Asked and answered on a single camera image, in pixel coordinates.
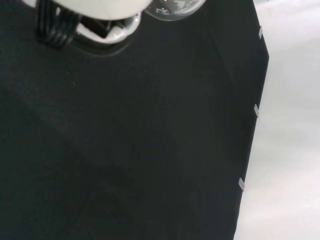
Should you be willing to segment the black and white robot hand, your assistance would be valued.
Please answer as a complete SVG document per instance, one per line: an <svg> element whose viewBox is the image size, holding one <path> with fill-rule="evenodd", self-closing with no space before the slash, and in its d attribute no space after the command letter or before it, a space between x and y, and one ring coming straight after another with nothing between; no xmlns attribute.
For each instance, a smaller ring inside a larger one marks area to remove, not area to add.
<svg viewBox="0 0 320 240"><path fill-rule="evenodd" d="M38 40L61 49L75 37L102 45L124 42L138 29L150 0L25 0L36 11Z"/></svg>

